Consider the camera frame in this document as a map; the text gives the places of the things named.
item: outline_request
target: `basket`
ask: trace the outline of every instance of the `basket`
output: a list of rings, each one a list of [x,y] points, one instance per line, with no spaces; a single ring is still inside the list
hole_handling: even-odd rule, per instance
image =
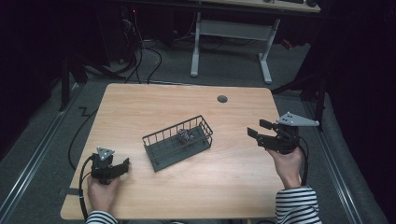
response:
[[[154,172],[158,172],[210,148],[212,133],[200,115],[146,135],[142,139]]]

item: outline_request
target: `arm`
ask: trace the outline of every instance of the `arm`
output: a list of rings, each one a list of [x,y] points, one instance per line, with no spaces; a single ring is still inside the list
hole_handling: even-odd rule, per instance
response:
[[[117,220],[110,215],[110,210],[119,183],[119,177],[113,179],[109,185],[102,185],[97,179],[88,176],[88,197],[93,211],[89,214],[87,223],[117,224]]]
[[[302,187],[300,182],[300,166],[303,154],[299,148],[282,155],[273,150],[267,150],[274,158],[276,172],[285,189],[276,195],[277,223],[321,223],[318,217],[318,199],[315,191]]]

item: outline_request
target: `table top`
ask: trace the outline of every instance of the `table top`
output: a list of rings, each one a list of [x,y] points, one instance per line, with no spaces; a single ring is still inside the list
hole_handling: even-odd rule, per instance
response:
[[[290,11],[299,11],[299,12],[320,12],[320,7],[309,7],[304,1],[303,4],[290,3],[275,0],[270,3],[266,3],[263,0],[200,0],[202,2],[207,3],[218,3],[218,4],[228,4],[228,5],[236,5],[243,7],[265,7],[271,9],[280,9],[280,10],[290,10]]]
[[[220,95],[228,101],[220,103]],[[154,172],[142,137],[198,115],[213,131],[211,148]],[[78,188],[83,162],[104,147],[115,150],[113,165],[131,162],[111,212],[116,218],[273,217],[283,185],[273,159],[247,135],[247,127],[275,135],[259,120],[277,118],[265,88],[110,84],[70,188]],[[89,164],[85,173],[90,170]],[[86,193],[86,181],[83,187]],[[61,216],[83,219],[78,196],[66,196]]]

